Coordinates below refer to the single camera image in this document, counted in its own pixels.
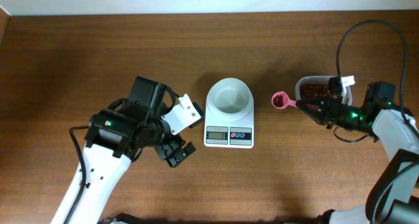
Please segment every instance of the digital kitchen scale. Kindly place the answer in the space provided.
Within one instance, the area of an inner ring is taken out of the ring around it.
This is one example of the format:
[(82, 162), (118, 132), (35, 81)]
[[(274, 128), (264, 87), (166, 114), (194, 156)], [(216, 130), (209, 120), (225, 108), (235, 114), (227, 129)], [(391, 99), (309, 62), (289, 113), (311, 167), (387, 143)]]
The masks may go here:
[(234, 78), (219, 81), (207, 95), (204, 145), (251, 149), (254, 108), (253, 96), (244, 82)]

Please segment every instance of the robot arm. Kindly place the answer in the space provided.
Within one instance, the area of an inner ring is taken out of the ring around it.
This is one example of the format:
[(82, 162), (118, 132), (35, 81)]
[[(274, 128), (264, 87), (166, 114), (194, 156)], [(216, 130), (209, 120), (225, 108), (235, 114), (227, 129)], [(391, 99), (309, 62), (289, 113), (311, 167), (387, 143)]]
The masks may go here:
[[(163, 103), (166, 91), (172, 99), (169, 108)], [(186, 94), (179, 97), (161, 83), (137, 77), (128, 99), (116, 101), (90, 120), (82, 151), (86, 182), (82, 184), (79, 164), (51, 223), (65, 223), (81, 185), (84, 190), (68, 223), (97, 223), (113, 188), (146, 146), (154, 147), (170, 167), (178, 166), (195, 151), (191, 142), (184, 146), (179, 132), (193, 128), (203, 116)]]
[[(409, 119), (410, 123), (415, 126), (414, 119), (408, 115), (407, 118)], [(419, 153), (418, 138), (404, 123), (403, 118), (398, 111), (389, 109), (381, 110), (376, 120), (374, 121), (373, 132), (377, 135), (378, 138), (380, 138), (388, 158), (392, 161), (395, 161), (393, 158), (396, 156), (399, 150), (401, 150), (399, 152), (399, 157), (406, 156), (407, 152), (404, 151), (412, 153), (413, 156)], [(412, 161), (401, 162), (399, 164), (399, 169), (396, 169), (395, 171), (399, 172), (401, 169), (405, 168), (411, 163)], [(389, 165), (389, 168), (396, 167), (397, 166), (393, 166), (391, 163)], [(401, 177), (400, 180), (393, 185), (387, 199), (382, 200), (381, 202), (384, 204), (381, 206), (380, 213), (376, 214), (376, 216), (378, 216), (376, 220), (379, 223), (383, 222), (385, 219), (388, 220), (387, 223), (419, 223), (419, 212), (415, 212), (414, 210), (407, 210), (406, 212), (400, 213), (394, 208), (395, 202), (399, 204), (402, 203), (402, 205), (405, 204), (403, 205), (404, 208), (409, 206), (410, 197), (418, 176), (419, 168), (413, 168), (410, 170), (409, 175)], [(374, 212), (378, 194), (382, 190), (382, 187), (377, 185), (371, 191), (367, 205), (362, 205), (346, 211), (335, 211), (330, 216), (329, 224), (369, 224)]]
[[(364, 104), (360, 108), (345, 105), (339, 96), (299, 100), (297, 106), (318, 124), (332, 129), (334, 125), (347, 130), (358, 130), (380, 140), (386, 150), (390, 163), (377, 184), (372, 189), (366, 205), (346, 211), (336, 211), (323, 218), (326, 224), (367, 224), (376, 223), (419, 223), (419, 209), (411, 201), (414, 186), (419, 176), (419, 166), (409, 169), (406, 174), (396, 179), (398, 173), (419, 160), (419, 140), (405, 123), (400, 106), (393, 103), (395, 86), (389, 83), (369, 85)], [(414, 119), (408, 109), (404, 109), (407, 120), (415, 127)]]

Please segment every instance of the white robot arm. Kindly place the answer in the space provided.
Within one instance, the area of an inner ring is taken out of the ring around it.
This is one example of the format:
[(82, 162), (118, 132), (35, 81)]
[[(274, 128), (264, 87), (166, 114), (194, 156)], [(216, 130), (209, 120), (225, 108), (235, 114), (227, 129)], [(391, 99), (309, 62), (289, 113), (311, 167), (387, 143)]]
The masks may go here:
[[(416, 128), (414, 119), (408, 115), (406, 115), (406, 118), (408, 118), (413, 127)], [(388, 109), (381, 110), (374, 121), (373, 131), (382, 142), (389, 160), (392, 160), (400, 149), (419, 154), (419, 140), (405, 124), (400, 112)], [(399, 171), (411, 163), (412, 162), (404, 162), (402, 166), (400, 166)], [(398, 201), (409, 203), (409, 194), (413, 192), (414, 184), (417, 180), (417, 175), (415, 178), (415, 174), (419, 174), (419, 166), (413, 168), (411, 172), (411, 176), (401, 177), (401, 179), (404, 179), (403, 189), (405, 190), (405, 194), (408, 195), (398, 196)], [(365, 209), (365, 205), (361, 205), (351, 210), (335, 211), (331, 214), (329, 224), (369, 224), (370, 221), (365, 214)], [(388, 214), (390, 207), (385, 207), (385, 209)], [(406, 215), (405, 218), (412, 219), (413, 217)], [(416, 216), (416, 219), (408, 219), (405, 220), (405, 222), (400, 223), (419, 223), (418, 218), (419, 217)]]
[[(169, 108), (163, 103), (165, 91), (172, 97)], [(180, 131), (203, 119), (202, 110), (188, 95), (179, 97), (161, 83), (137, 77), (128, 99), (118, 100), (92, 117), (81, 153), (84, 166), (79, 163), (51, 224), (97, 223), (115, 185), (144, 147), (154, 147), (174, 168), (195, 151), (192, 143), (184, 146)]]

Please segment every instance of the scale display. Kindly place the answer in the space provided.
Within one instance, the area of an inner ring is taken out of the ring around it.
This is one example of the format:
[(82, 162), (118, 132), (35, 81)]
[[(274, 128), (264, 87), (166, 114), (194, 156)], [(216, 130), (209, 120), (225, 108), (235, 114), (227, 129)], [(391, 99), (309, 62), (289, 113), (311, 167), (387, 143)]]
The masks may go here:
[(224, 132), (208, 132), (208, 139), (225, 140)]

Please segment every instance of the white bracket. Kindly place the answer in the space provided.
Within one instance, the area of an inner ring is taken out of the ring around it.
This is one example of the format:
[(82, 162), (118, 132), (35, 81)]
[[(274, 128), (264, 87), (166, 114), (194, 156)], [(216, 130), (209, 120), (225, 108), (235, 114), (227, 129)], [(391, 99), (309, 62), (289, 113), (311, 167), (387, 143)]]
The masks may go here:
[(349, 95), (348, 97), (346, 97), (346, 95), (348, 94), (348, 89), (350, 89), (350, 86), (355, 84), (354, 76), (341, 77), (340, 80), (342, 81), (342, 97), (343, 97), (343, 102), (342, 103), (348, 102), (348, 105), (351, 105), (352, 104), (352, 96)]
[(162, 119), (169, 124), (173, 135), (194, 124), (200, 118), (201, 115), (197, 112), (187, 94), (179, 97), (179, 104), (173, 107), (168, 114), (162, 116)]

